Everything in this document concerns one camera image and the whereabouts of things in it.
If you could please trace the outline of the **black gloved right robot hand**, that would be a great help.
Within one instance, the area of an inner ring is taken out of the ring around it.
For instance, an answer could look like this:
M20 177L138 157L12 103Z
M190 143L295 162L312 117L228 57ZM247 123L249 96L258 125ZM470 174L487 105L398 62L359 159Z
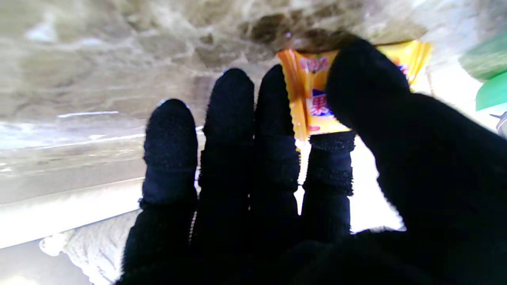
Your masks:
M141 213L118 285L505 285L506 139L430 96L355 38L310 138L302 213L284 73L215 82L194 118L168 99L145 129Z

